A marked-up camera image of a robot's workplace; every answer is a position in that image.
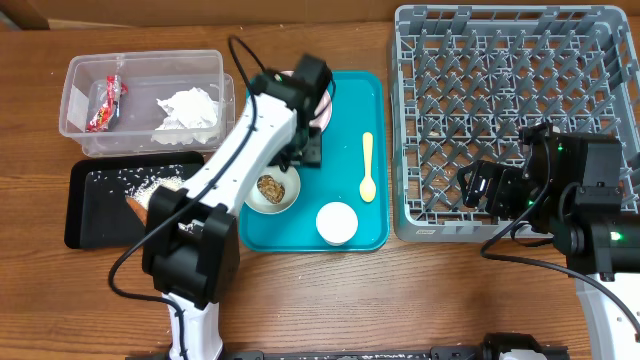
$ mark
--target turquoise serving tray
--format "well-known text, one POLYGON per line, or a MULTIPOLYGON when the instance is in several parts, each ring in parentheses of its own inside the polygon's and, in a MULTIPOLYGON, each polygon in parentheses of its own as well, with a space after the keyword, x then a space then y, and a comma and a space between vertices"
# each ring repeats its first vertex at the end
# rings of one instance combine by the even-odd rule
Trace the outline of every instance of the turquoise serving tray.
POLYGON ((329 125, 322 133, 322 167, 296 167, 302 188, 286 211, 264 215, 246 204, 240 211, 239 236, 259 252, 373 251, 389 237, 389 186, 382 84, 365 71, 334 71, 336 97, 329 125), (371 176, 376 197, 360 198, 364 177, 362 134, 373 134, 371 176), (320 208, 333 201, 351 206, 358 230, 342 246, 327 244, 316 229, 320 208))

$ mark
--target crumpled white paper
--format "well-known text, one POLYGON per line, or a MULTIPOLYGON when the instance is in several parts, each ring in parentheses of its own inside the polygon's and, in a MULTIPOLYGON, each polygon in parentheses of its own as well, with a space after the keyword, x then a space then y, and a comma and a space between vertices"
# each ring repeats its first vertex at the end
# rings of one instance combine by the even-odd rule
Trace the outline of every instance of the crumpled white paper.
POLYGON ((167 113, 162 125, 156 130, 204 129, 215 127, 207 132, 185 132, 181 134, 154 134, 151 139, 163 145, 181 143, 189 145, 195 139, 206 144, 209 139, 220 134, 218 111, 220 104, 211 100, 209 94, 200 88, 179 91, 167 100, 158 100, 158 105, 167 113))

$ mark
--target plastic spoon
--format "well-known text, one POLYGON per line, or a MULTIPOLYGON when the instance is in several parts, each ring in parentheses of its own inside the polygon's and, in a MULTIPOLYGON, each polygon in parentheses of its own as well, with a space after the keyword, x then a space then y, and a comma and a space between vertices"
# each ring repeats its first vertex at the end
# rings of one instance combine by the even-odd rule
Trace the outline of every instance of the plastic spoon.
POLYGON ((371 156, 373 155, 373 135, 366 132, 362 135, 362 150, 364 152, 364 179, 360 183, 360 197, 366 202, 372 202, 376 197, 376 183, 371 178, 371 156))

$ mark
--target wood grain surface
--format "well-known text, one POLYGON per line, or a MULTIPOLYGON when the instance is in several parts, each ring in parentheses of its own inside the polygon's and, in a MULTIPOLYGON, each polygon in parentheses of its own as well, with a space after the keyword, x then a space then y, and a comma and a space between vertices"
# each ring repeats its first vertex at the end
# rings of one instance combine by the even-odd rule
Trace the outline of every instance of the wood grain surface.
MULTIPOLYGON (((236 81, 236 98, 243 99, 226 46, 227 36, 238 34, 269 66, 291 69, 310 52, 333 69, 372 72, 387 91, 391 33, 391 23, 0 33, 0 358, 122 359, 166 350, 171 341, 165 306, 109 290, 107 272, 123 249, 64 245, 69 173, 84 158, 57 129, 74 56, 218 49, 236 81)), ((257 67, 242 58, 255 74, 257 67)), ((237 103, 240 111, 243 101, 237 103)), ((389 108, 387 99, 388 156, 389 108)), ((479 245, 413 244, 392 232, 386 245, 367 254, 269 255, 241 248, 240 270, 221 304, 220 332, 230 350, 428 349, 516 331, 569 346, 572 359, 590 358, 573 281, 482 259, 479 245)), ((499 248, 564 263, 551 248, 499 248)), ((139 254, 117 281, 155 293, 139 254)))

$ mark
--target gray plastic dish rack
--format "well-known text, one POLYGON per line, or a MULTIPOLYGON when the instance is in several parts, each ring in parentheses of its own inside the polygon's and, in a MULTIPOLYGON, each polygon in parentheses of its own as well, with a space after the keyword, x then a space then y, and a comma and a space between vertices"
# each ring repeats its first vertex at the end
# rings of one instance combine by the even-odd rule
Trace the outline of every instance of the gray plastic dish rack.
MULTIPOLYGON (((456 174, 478 159, 521 165, 517 128, 623 144, 622 210, 637 213, 638 60, 612 6, 407 5, 391 49, 394 228, 418 242, 482 242, 510 223, 462 204, 456 174)), ((541 237, 525 226, 520 237, 541 237)))

